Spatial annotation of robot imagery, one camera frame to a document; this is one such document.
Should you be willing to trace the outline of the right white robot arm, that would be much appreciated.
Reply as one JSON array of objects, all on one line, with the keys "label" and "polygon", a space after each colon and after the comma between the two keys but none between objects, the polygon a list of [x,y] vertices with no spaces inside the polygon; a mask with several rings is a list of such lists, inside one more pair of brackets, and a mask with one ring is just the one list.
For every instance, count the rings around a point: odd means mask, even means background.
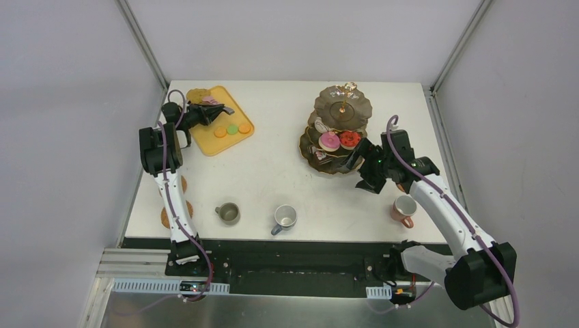
[{"label": "right white robot arm", "polygon": [[441,285],[461,309],[513,295],[517,254],[509,243],[497,243],[480,228],[448,190],[434,162],[417,157],[405,130],[384,132],[381,145],[364,137],[340,163],[352,169],[361,163],[357,188],[378,194],[392,180],[416,201],[434,222],[451,255],[403,241],[390,251],[387,269],[403,280],[417,274]]}]

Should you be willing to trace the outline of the pink handled metal tongs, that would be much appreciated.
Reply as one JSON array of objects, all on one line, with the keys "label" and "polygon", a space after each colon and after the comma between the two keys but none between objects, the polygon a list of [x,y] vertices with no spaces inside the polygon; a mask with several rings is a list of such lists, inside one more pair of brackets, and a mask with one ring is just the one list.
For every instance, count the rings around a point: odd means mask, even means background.
[{"label": "pink handled metal tongs", "polygon": [[201,99],[201,104],[221,108],[227,115],[233,115],[235,111],[225,106],[223,103],[217,101],[213,96],[204,96]]}]

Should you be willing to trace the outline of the dark chocolate cake piece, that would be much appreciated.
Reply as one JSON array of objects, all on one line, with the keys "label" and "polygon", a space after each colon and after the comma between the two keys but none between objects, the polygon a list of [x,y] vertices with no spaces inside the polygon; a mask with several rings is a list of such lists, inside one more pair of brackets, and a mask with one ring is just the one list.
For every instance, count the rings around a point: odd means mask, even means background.
[{"label": "dark chocolate cake piece", "polygon": [[328,160],[328,155],[327,155],[327,153],[325,153],[325,152],[323,152],[323,151],[316,151],[313,155],[314,155],[314,159],[315,159],[318,163],[322,163],[322,162]]}]

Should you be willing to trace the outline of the red strawberry donut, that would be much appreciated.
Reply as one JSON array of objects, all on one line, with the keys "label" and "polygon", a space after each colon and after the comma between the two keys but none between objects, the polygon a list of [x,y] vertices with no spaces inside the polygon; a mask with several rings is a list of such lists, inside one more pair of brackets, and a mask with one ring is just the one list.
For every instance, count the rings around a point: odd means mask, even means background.
[{"label": "red strawberry donut", "polygon": [[361,141],[362,135],[357,131],[343,131],[339,134],[341,147],[346,150],[353,150]]}]

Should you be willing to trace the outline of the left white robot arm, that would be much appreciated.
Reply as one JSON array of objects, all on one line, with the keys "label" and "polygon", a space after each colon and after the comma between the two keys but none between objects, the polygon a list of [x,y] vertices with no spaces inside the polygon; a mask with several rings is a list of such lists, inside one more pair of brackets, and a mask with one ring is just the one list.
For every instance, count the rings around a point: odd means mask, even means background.
[{"label": "left white robot arm", "polygon": [[160,192],[170,230],[169,261],[182,265],[192,276],[207,271],[208,258],[199,241],[198,231],[192,223],[188,203],[184,196],[179,168],[184,163],[178,132],[185,134],[191,144],[189,130],[198,125],[209,126],[220,114],[234,114],[224,104],[191,104],[167,102],[161,107],[165,122],[156,128],[139,130],[139,150],[144,172],[151,175]]}]

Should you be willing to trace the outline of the white striped donut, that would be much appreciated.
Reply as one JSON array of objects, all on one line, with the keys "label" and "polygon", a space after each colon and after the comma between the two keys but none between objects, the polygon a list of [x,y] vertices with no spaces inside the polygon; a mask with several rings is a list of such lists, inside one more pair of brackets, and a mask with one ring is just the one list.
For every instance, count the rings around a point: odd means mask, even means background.
[{"label": "white striped donut", "polygon": [[320,117],[318,117],[314,120],[313,127],[320,134],[329,133],[329,132],[334,131],[331,127],[329,127],[328,125],[323,123],[323,121]]}]

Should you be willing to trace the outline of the pink frosted donut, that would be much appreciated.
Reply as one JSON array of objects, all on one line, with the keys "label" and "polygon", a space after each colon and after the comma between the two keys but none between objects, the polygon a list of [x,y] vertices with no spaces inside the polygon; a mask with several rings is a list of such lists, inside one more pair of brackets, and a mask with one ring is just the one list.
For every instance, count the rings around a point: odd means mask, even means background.
[{"label": "pink frosted donut", "polygon": [[341,147],[338,135],[332,131],[322,133],[318,138],[318,143],[326,152],[335,152]]}]

